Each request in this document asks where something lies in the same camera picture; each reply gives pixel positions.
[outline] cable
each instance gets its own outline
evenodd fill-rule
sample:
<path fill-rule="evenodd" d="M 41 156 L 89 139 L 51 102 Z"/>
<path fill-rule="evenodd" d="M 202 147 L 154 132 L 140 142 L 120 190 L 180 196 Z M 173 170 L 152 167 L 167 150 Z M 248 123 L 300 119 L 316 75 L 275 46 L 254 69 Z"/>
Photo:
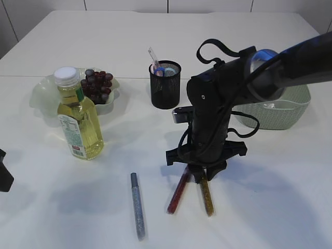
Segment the cable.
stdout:
<path fill-rule="evenodd" d="M 201 48 L 205 44 L 213 44 L 214 46 L 216 46 L 217 48 L 219 48 L 224 54 L 226 54 L 226 55 L 228 55 L 230 57 L 240 57 L 239 53 L 236 53 L 236 52 L 230 50 L 220 40 L 217 40 L 217 39 L 207 39 L 205 42 L 202 43 L 202 45 L 198 48 L 198 50 L 196 52 L 197 59 L 200 62 L 202 62 L 203 64 L 210 64 L 212 61 L 214 61 L 217 64 L 222 64 L 222 60 L 220 58 L 213 58 L 211 60 L 206 60 L 206 59 L 203 58 L 203 56 L 201 55 Z"/>
<path fill-rule="evenodd" d="M 246 114 L 246 113 L 242 113 L 242 112 L 236 112 L 234 110 L 232 111 L 232 115 L 238 115 L 238 116 L 253 119 L 254 121 L 256 121 L 257 125 L 256 125 L 255 129 L 252 132 L 249 132 L 248 134 L 240 134 L 234 128 L 228 128 L 227 133 L 234 132 L 238 137 L 240 137 L 242 139 L 247 139 L 248 137 L 251 137 L 251 136 L 255 135 L 257 133 L 257 131 L 259 130 L 259 126 L 260 126 L 259 120 L 257 118 L 255 118 L 254 116 Z"/>
<path fill-rule="evenodd" d="M 268 60 L 267 62 L 265 62 L 264 64 L 262 64 L 259 68 L 257 68 L 255 71 L 253 71 L 237 88 L 237 90 L 233 93 L 233 95 L 229 98 L 229 100 L 226 102 L 225 106 L 223 107 L 222 112 L 220 113 L 220 116 L 217 120 L 217 125 L 215 126 L 215 128 L 213 129 L 213 132 L 211 133 L 206 145 L 202 148 L 201 152 L 198 153 L 196 156 L 199 157 L 201 155 L 203 155 L 204 153 L 207 152 L 207 150 L 211 147 L 213 139 L 215 134 L 217 133 L 219 126 L 221 125 L 221 123 L 224 121 L 225 118 L 225 114 L 226 112 L 232 108 L 233 103 L 235 101 L 235 99 L 237 98 L 237 96 L 241 93 L 241 91 L 244 89 L 244 87 L 246 85 L 248 85 L 251 81 L 253 81 L 254 79 L 256 79 L 262 72 L 264 72 L 267 68 L 269 68 L 270 66 L 272 66 L 274 63 L 276 63 L 277 61 L 279 61 L 281 58 L 281 54 L 278 54 L 277 56 L 273 57 L 272 59 Z"/>

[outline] green basket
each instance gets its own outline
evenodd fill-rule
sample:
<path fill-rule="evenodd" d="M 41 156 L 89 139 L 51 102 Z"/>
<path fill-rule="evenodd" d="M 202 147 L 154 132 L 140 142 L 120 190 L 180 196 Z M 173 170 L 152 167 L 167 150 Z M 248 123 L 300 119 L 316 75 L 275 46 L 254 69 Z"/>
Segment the green basket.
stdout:
<path fill-rule="evenodd" d="M 256 117 L 260 129 L 286 130 L 302 116 L 310 103 L 310 92 L 306 85 L 286 88 L 275 101 L 235 106 L 234 110 Z M 236 116 L 246 126 L 256 127 L 252 119 Z"/>

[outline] glitter pen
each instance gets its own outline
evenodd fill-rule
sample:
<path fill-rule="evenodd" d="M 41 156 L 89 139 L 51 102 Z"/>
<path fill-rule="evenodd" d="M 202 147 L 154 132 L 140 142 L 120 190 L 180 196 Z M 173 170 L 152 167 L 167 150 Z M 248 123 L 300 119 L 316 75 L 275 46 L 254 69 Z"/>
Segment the glitter pen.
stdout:
<path fill-rule="evenodd" d="M 178 203 L 180 202 L 180 198 L 182 196 L 182 193 L 185 189 L 185 186 L 186 186 L 187 182 L 190 179 L 190 176 L 191 176 L 191 174 L 190 174 L 190 172 L 188 170 L 188 166 L 187 166 L 185 168 L 185 171 L 183 172 L 183 174 L 181 176 L 180 181 L 177 184 L 177 187 L 176 187 L 176 190 L 175 190 L 174 195 L 172 197 L 172 200 L 170 202 L 170 205 L 167 208 L 167 212 L 169 214 L 174 214 L 175 213 L 175 210 L 178 206 Z"/>
<path fill-rule="evenodd" d="M 136 173 L 130 174 L 130 181 L 131 181 L 131 192 L 134 203 L 137 237 L 139 238 L 139 240 L 143 240 L 145 237 L 145 227 L 144 227 L 141 195 L 140 195 L 139 184 L 137 182 Z"/>
<path fill-rule="evenodd" d="M 201 187 L 201 191 L 202 191 L 202 195 L 203 195 L 205 210 L 206 210 L 207 215 L 210 217 L 214 213 L 214 208 L 213 208 L 212 199 L 211 199 L 210 190 L 209 190 L 209 184 L 206 179 L 205 172 L 203 172 L 203 177 L 200 182 L 200 187 Z"/>

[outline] white bottle cap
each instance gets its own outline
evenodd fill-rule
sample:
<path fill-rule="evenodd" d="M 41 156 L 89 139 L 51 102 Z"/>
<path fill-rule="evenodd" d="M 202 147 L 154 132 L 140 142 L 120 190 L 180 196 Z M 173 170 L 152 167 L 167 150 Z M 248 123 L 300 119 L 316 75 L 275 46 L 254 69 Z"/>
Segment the white bottle cap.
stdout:
<path fill-rule="evenodd" d="M 61 67 L 53 75 L 59 87 L 72 87 L 79 81 L 77 69 L 71 66 Z"/>

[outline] white wall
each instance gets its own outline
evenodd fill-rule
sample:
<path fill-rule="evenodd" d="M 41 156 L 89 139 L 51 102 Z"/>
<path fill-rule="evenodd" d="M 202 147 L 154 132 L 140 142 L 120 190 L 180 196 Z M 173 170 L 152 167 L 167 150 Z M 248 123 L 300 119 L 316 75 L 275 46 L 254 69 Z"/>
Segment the white wall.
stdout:
<path fill-rule="evenodd" d="M 5 8 L 0 1 L 0 59 L 17 43 Z"/>
<path fill-rule="evenodd" d="M 169 0 L 170 13 L 250 12 L 252 0 Z"/>
<path fill-rule="evenodd" d="M 321 34 L 332 20 L 332 0 L 2 0 L 16 32 L 22 39 L 53 10 L 131 10 L 138 12 L 207 13 L 297 12 Z M 16 43 L 0 1 L 0 58 Z"/>
<path fill-rule="evenodd" d="M 332 19 L 331 0 L 254 0 L 253 12 L 297 12 L 319 33 L 326 33 Z"/>
<path fill-rule="evenodd" d="M 85 10 L 83 0 L 3 0 L 18 39 L 53 10 Z"/>
<path fill-rule="evenodd" d="M 167 0 L 85 0 L 87 10 L 167 13 Z"/>

